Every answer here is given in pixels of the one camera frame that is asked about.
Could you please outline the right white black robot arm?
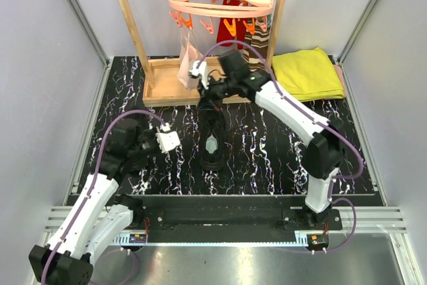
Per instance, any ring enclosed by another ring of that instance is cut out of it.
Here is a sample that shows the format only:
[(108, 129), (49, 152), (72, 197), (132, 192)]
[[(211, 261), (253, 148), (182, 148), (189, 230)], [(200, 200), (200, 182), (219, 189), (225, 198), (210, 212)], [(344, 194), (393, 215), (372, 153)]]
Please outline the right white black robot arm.
[(190, 76), (199, 81), (200, 100), (217, 107), (230, 95), (246, 98), (276, 116), (303, 141), (306, 151), (301, 165), (308, 174), (308, 191), (297, 220), (311, 229), (320, 228), (332, 209), (332, 178), (344, 158), (338, 128), (287, 93), (267, 71), (251, 71), (240, 52), (221, 55), (219, 63), (224, 72), (219, 80), (210, 76), (205, 61), (190, 64)]

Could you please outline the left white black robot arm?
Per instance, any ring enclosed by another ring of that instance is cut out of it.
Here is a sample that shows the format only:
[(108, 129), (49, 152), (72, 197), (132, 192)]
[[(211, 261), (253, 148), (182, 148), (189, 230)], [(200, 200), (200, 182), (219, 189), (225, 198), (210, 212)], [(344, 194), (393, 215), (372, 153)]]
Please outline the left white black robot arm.
[(142, 200), (122, 194), (104, 218), (100, 214), (123, 180), (142, 170), (150, 158), (180, 144), (167, 122), (143, 129), (127, 114), (116, 118), (101, 141), (94, 172), (77, 201), (46, 245), (35, 245), (29, 262), (40, 284), (88, 284), (105, 249), (126, 228), (146, 227)]

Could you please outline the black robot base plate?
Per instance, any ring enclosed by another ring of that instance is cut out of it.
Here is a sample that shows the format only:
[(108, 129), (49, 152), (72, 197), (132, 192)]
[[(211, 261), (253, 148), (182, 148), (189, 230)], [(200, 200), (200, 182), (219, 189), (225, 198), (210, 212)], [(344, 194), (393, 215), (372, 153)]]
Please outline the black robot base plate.
[(296, 242), (296, 232), (343, 229), (337, 209), (314, 225), (302, 196), (142, 196), (150, 245)]

